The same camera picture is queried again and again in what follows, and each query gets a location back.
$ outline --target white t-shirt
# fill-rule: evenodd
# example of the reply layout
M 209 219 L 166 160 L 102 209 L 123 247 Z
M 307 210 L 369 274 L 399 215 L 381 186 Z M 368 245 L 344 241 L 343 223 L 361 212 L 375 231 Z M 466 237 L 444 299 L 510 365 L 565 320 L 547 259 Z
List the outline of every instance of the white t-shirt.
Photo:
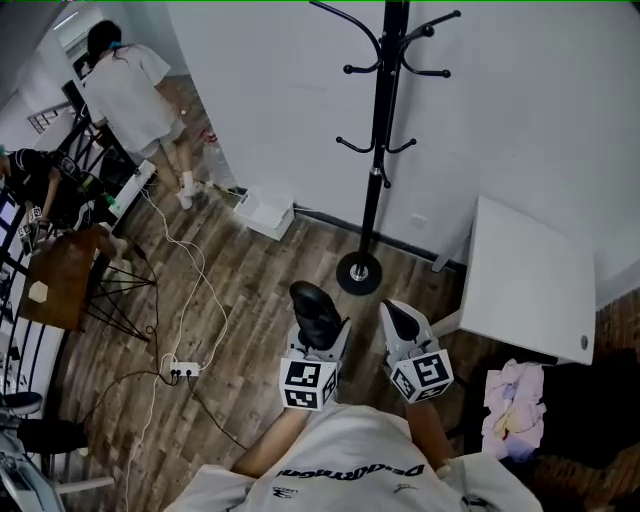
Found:
M 542 512 L 495 458 L 459 457 L 438 471 L 407 422 L 365 406 L 332 404 L 287 454 L 254 480 L 203 466 L 166 512 Z
M 171 67 L 153 50 L 133 45 L 101 59 L 85 81 L 94 123 L 105 119 L 127 151 L 138 152 L 167 135 L 176 120 L 156 90 Z

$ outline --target black hair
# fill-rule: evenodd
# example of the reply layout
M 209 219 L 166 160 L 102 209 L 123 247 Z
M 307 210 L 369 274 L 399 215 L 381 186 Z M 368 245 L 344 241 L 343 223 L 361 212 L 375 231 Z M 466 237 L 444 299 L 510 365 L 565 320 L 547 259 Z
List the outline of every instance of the black hair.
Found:
M 89 53 L 89 67 L 93 69 L 100 60 L 100 55 L 106 50 L 110 50 L 112 43 L 120 43 L 122 41 L 122 31 L 120 27 L 113 21 L 103 20 L 94 25 L 89 30 L 87 36 L 87 52 Z M 114 56 L 118 58 L 118 50 L 114 50 Z

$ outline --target desk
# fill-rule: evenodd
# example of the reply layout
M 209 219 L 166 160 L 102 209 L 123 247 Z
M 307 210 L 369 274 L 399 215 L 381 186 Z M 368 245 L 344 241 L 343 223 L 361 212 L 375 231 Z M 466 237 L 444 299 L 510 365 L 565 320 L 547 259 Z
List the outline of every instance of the desk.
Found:
M 479 197 L 472 218 L 432 270 L 439 272 L 469 236 L 460 309 L 432 326 L 435 336 L 463 329 L 591 364 L 596 313 L 591 253 L 531 217 Z
M 111 298 L 113 294 L 124 290 L 118 286 L 116 290 L 107 291 L 103 284 L 124 281 L 128 289 L 134 289 L 155 285 L 155 282 L 133 274 L 119 278 L 116 275 L 116 279 L 97 283 L 101 293 L 88 295 L 88 292 L 92 292 L 89 290 L 89 282 L 99 237 L 98 230 L 86 229 L 44 242 L 29 262 L 19 316 L 40 324 L 79 331 L 84 314 L 87 313 L 122 332 L 148 341 Z M 31 285 L 38 281 L 48 288 L 47 299 L 42 303 L 29 298 Z M 113 311 L 107 312 L 98 305 L 98 298 L 106 299 Z

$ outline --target white cable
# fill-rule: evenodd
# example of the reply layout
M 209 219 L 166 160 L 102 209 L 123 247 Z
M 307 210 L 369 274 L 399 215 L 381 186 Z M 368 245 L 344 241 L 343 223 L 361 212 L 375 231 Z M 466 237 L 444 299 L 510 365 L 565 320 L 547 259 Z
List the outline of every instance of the white cable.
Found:
M 196 284 L 194 285 L 193 289 L 191 290 L 191 293 L 189 294 L 189 298 L 187 299 L 187 302 L 185 302 L 185 305 L 182 308 L 182 313 L 180 315 L 180 325 L 179 325 L 179 328 L 178 328 L 178 339 L 176 340 L 176 343 L 173 346 L 173 350 L 171 352 L 169 352 L 169 353 L 167 353 L 167 354 L 162 356 L 162 359 L 160 360 L 160 372 L 162 372 L 162 366 L 164 364 L 164 360 L 165 360 L 166 357 L 172 357 L 174 361 L 176 361 L 176 362 L 178 361 L 178 359 L 176 358 L 176 352 L 177 352 L 178 347 L 180 346 L 180 343 L 182 341 L 182 324 L 183 324 L 183 321 L 184 321 L 184 315 L 185 315 L 187 307 L 191 303 L 191 299 L 193 298 L 193 295 L 195 294 L 196 289 L 198 288 L 198 285 L 200 284 L 200 281 L 202 279 L 204 279 L 204 281 L 209 286 L 209 289 L 211 290 L 211 293 L 213 294 L 213 298 L 215 299 L 216 304 L 218 305 L 218 307 L 220 308 L 220 311 L 222 311 L 222 315 L 224 316 L 224 326 L 222 328 L 222 332 L 220 333 L 220 335 L 218 336 L 218 339 L 216 340 L 216 343 L 213 346 L 213 351 L 211 352 L 211 356 L 210 356 L 209 362 L 207 362 L 204 366 L 200 367 L 200 370 L 204 370 L 213 361 L 213 356 L 216 353 L 216 349 L 218 348 L 218 345 L 220 344 L 220 342 L 224 338 L 225 334 L 227 333 L 227 327 L 228 327 L 228 324 L 229 324 L 229 318 L 227 317 L 227 313 L 225 312 L 224 308 L 222 307 L 222 304 L 220 304 L 220 301 L 218 300 L 218 296 L 216 295 L 216 291 L 213 289 L 213 286 L 211 285 L 211 283 L 207 279 L 207 276 L 204 275 L 205 257 L 204 257 L 204 253 L 202 252 L 200 247 L 198 247 L 193 242 L 188 242 L 186 240 L 178 241 L 178 240 L 175 240 L 174 238 L 172 238 L 171 235 L 169 234 L 169 226 L 167 225 L 167 218 L 164 216 L 164 213 L 162 213 L 160 208 L 158 208 L 153 203 L 153 201 L 151 201 L 151 198 L 149 197 L 149 194 L 147 193 L 146 190 L 142 189 L 140 192 L 142 193 L 142 196 L 149 202 L 149 204 L 162 217 L 162 222 L 164 223 L 164 233 L 165 233 L 166 239 L 171 243 L 179 245 L 185 251 L 187 251 L 187 254 L 191 258 L 191 261 L 193 262 L 194 267 L 198 271 L 198 279 L 196 280 Z M 202 266 L 201 267 L 198 266 L 198 263 L 196 262 L 195 258 L 191 254 L 191 251 L 188 249 L 187 245 L 191 245 L 191 246 L 195 247 L 198 250 L 198 252 L 200 253 L 200 256 L 202 257 Z M 158 374 L 156 376 L 156 378 L 154 379 L 154 381 L 153 381 L 153 395 L 151 397 L 151 405 L 149 406 L 149 417 L 147 418 L 147 423 L 142 428 L 142 434 L 140 435 L 140 439 L 138 440 L 138 442 L 135 444 L 135 446 L 131 450 L 131 456 L 129 457 L 129 462 L 127 463 L 127 479 L 126 479 L 126 485 L 125 485 L 125 504 L 126 504 L 126 511 L 127 512 L 129 512 L 129 476 L 131 474 L 131 463 L 133 462 L 133 458 L 135 457 L 136 451 L 138 450 L 138 448 L 142 445 L 142 442 L 144 441 L 144 435 L 147 432 L 147 428 L 149 428 L 149 425 L 151 424 L 151 420 L 153 418 L 153 408 L 154 408 L 154 405 L 156 403 L 156 384 L 158 383 L 159 379 L 160 379 L 160 375 Z

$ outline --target power strip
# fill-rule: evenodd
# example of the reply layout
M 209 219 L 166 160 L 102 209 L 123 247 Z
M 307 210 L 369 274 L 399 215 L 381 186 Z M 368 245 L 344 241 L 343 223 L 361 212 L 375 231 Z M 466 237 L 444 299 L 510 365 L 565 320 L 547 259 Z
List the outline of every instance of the power strip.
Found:
M 172 372 L 176 372 L 178 377 L 197 377 L 200 374 L 200 365 L 198 363 L 180 363 L 172 362 L 169 366 Z

